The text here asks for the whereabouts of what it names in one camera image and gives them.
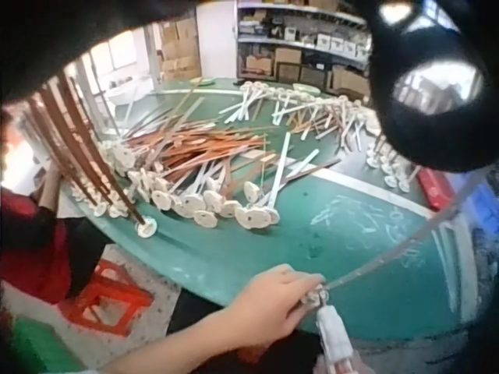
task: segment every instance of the person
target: person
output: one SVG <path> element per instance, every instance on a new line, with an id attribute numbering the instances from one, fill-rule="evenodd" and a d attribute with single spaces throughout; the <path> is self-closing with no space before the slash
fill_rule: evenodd
<path id="1" fill-rule="evenodd" d="M 320 274 L 295 271 L 287 264 L 276 266 L 256 275 L 228 307 L 87 373 L 183 374 L 228 351 L 268 347 L 291 334 L 313 310 L 300 300 L 323 282 Z M 11 372 L 16 365 L 15 372 L 24 374 L 15 352 L 2 353 L 13 356 Z M 0 358 L 0 369 L 5 369 L 2 359 L 5 356 Z"/>
<path id="2" fill-rule="evenodd" d="M 8 125 L 2 123 L 2 137 Z M 61 180 L 51 164 L 31 196 L 0 189 L 0 279 L 51 304 L 77 296 L 112 243 L 87 218 L 57 218 Z"/>

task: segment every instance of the red shirt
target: red shirt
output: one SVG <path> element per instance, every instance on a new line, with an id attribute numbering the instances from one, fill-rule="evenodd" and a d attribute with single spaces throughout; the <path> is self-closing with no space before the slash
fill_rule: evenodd
<path id="1" fill-rule="evenodd" d="M 0 278 L 51 304 L 63 300 L 71 275 L 66 228 L 28 196 L 1 189 Z"/>

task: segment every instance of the red plastic stool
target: red plastic stool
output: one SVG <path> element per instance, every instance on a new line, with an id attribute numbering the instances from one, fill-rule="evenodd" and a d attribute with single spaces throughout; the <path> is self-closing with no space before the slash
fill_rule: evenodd
<path id="1" fill-rule="evenodd" d="M 117 280 L 103 275 L 110 270 Z M 95 310 L 103 298 L 111 302 L 126 304 L 125 312 L 119 317 L 116 324 L 105 323 Z M 65 300 L 58 304 L 62 315 L 72 323 L 94 330 L 104 331 L 127 337 L 130 334 L 129 325 L 140 308 L 150 306 L 154 298 L 149 292 L 137 287 L 126 270 L 115 263 L 101 259 L 89 284 L 73 300 Z M 94 320 L 84 314 L 90 311 Z"/>

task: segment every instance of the shelf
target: shelf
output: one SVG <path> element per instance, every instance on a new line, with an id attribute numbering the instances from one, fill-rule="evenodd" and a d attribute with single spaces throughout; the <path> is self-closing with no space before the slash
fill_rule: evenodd
<path id="1" fill-rule="evenodd" d="M 268 82 L 275 82 L 276 81 L 275 76 L 265 76 L 263 74 L 252 74 L 249 72 L 240 73 L 239 78 L 266 80 Z"/>
<path id="2" fill-rule="evenodd" d="M 313 6 L 301 6 L 301 5 L 290 5 L 290 4 L 271 4 L 266 2 L 242 2 L 238 4 L 239 9 L 284 9 L 284 10 L 294 10 L 300 12 L 324 14 L 327 16 L 336 17 L 343 19 L 344 21 L 349 21 L 360 26 L 365 26 L 366 21 L 362 18 L 352 16 L 348 13 L 343 12 L 329 12 L 327 10 L 315 8 Z"/>
<path id="3" fill-rule="evenodd" d="M 322 52 L 328 55 L 333 56 L 336 59 L 339 59 L 340 62 L 346 63 L 347 65 L 352 65 L 357 69 L 364 70 L 366 68 L 367 61 L 360 60 L 358 58 L 346 57 L 344 55 L 339 55 L 338 53 L 334 53 L 331 51 L 324 51 L 322 49 L 317 49 L 313 44 L 305 44 L 301 41 L 285 41 L 282 39 L 272 39 L 269 37 L 239 37 L 239 43 L 260 43 L 260 44 L 277 44 L 277 45 L 285 45 L 287 47 L 308 49 L 310 51 Z"/>

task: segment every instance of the metal shelf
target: metal shelf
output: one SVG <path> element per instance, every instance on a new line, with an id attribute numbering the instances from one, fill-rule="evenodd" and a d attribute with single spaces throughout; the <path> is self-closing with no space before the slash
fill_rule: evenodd
<path id="1" fill-rule="evenodd" d="M 301 5 L 291 5 L 291 4 L 271 4 L 266 2 L 242 2 L 238 4 L 239 9 L 284 9 L 284 10 L 294 10 L 299 12 L 308 12 L 316 14 L 324 14 L 326 16 L 332 16 L 345 21 L 356 23 L 360 26 L 365 26 L 366 21 L 362 18 L 352 16 L 348 13 L 343 12 L 329 12 L 327 10 L 315 8 L 313 6 L 301 6 Z"/>
<path id="2" fill-rule="evenodd" d="M 366 64 L 367 64 L 367 61 L 364 61 L 364 60 L 361 60 L 358 58 L 347 57 L 347 56 L 340 55 L 338 53 L 334 53 L 331 51 L 325 51 L 322 49 L 318 49 L 313 44 L 305 44 L 305 43 L 302 43 L 301 41 L 285 41 L 282 39 L 272 39 L 269 37 L 239 37 L 238 42 L 239 43 L 277 44 L 277 45 L 285 45 L 285 46 L 294 47 L 294 48 L 308 49 L 310 51 L 315 51 L 315 52 L 327 53 L 328 55 L 331 55 L 336 59 L 340 59 L 340 62 L 344 62 L 348 65 L 352 65 L 352 66 L 356 67 L 357 69 L 361 69 L 361 70 L 364 70 L 366 68 Z"/>

